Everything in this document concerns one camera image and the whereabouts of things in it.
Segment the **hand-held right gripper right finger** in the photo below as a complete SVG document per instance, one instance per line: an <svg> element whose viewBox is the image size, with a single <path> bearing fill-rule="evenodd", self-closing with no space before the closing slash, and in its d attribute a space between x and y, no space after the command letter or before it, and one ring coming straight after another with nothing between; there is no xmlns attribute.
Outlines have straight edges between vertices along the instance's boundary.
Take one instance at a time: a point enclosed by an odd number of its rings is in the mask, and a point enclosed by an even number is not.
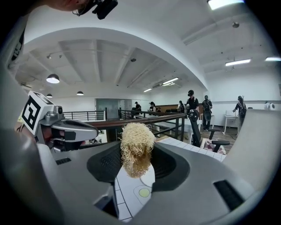
<svg viewBox="0 0 281 225"><path fill-rule="evenodd" d="M250 213L260 192L218 160L156 143L150 200L134 225L235 225Z"/></svg>

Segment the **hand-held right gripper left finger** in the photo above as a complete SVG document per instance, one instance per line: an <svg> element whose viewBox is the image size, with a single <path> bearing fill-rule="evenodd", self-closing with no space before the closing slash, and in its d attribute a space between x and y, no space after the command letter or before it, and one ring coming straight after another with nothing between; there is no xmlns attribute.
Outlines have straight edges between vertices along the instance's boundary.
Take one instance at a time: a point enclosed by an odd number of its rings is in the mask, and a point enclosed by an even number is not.
<svg viewBox="0 0 281 225"><path fill-rule="evenodd" d="M98 208L114 195L114 179L98 181L87 169L97 148L52 153L14 130L1 132L1 169L38 224L116 225L119 220Z"/></svg>

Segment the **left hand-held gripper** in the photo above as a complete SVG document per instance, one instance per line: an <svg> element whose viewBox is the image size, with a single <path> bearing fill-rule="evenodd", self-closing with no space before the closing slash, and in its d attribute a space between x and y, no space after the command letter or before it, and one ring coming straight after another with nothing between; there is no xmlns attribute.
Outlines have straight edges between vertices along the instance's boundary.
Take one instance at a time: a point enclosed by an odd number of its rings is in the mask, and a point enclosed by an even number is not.
<svg viewBox="0 0 281 225"><path fill-rule="evenodd" d="M21 114L26 128L38 144L58 151L78 150L85 140L97 137L98 129L81 121L66 119L63 109L41 93L30 91ZM45 143L42 127L52 128L52 139Z"/></svg>

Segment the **person's left hand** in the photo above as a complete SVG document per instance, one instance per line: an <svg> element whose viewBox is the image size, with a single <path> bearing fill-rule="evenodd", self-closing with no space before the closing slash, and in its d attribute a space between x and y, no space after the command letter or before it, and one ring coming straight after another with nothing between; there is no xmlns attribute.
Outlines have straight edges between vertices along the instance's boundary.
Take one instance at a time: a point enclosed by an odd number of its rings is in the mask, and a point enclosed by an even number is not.
<svg viewBox="0 0 281 225"><path fill-rule="evenodd" d="M60 137L64 137L64 131L63 130L58 130L58 129L55 129L55 131L58 131L59 132L59 136ZM51 127L42 127L42 133L43 133L43 138L44 138L44 141L45 143L49 143L50 140L52 139L52 128Z"/></svg>

